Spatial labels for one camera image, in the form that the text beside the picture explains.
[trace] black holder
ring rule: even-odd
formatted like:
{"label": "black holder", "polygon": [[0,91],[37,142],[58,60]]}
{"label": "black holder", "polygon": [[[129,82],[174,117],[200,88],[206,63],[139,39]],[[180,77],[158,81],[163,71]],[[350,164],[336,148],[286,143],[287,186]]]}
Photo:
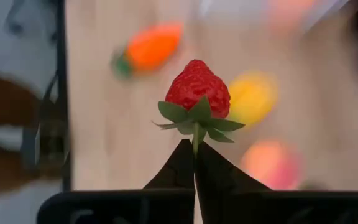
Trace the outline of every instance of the black holder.
{"label": "black holder", "polygon": [[204,142],[194,160],[188,139],[144,189],[60,193],[44,202],[37,223],[190,224],[194,173],[204,224],[358,223],[358,192],[272,191]]}

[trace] yellow fruit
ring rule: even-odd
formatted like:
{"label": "yellow fruit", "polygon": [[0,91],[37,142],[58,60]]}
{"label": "yellow fruit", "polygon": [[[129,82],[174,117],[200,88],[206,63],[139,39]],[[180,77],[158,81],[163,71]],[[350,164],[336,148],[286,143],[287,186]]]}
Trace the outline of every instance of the yellow fruit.
{"label": "yellow fruit", "polygon": [[273,81],[261,72],[240,75],[229,85],[229,93],[229,117],[248,126],[261,121],[277,99]]}

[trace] wooden table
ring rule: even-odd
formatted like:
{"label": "wooden table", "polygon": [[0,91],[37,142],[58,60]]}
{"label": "wooden table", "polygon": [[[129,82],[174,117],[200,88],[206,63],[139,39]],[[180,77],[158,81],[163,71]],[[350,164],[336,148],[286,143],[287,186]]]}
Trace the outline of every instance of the wooden table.
{"label": "wooden table", "polygon": [[[150,122],[164,121],[157,102],[188,61],[200,58],[226,83],[244,70],[263,70],[280,88],[272,113],[237,132],[235,144],[206,140],[224,157],[237,164],[256,140],[278,138],[303,156],[305,180],[358,189],[358,40],[347,30],[351,10],[292,39],[241,16],[215,11],[200,19],[195,2],[67,0],[73,188],[139,189],[157,173],[182,138]],[[139,29],[171,19],[186,27],[176,56],[151,77],[117,80],[112,53]]]}

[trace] strawberry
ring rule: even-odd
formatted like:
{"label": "strawberry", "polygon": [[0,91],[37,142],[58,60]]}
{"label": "strawberry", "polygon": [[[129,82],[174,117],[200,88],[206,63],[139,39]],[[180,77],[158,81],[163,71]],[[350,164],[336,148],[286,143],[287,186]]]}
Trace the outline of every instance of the strawberry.
{"label": "strawberry", "polygon": [[165,101],[190,110],[204,95],[208,97],[214,118],[223,119],[229,114],[227,86],[202,60],[192,60],[172,82]]}

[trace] strawberry stem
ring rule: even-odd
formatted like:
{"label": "strawberry stem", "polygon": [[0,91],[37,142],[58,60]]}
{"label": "strawberry stem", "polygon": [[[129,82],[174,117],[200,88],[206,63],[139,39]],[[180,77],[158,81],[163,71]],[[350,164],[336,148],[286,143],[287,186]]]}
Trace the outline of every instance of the strawberry stem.
{"label": "strawberry stem", "polygon": [[197,158],[197,152],[198,152],[198,145],[200,144],[198,142],[200,135],[200,124],[197,122],[194,123],[194,134],[193,134],[193,153],[194,157]]}

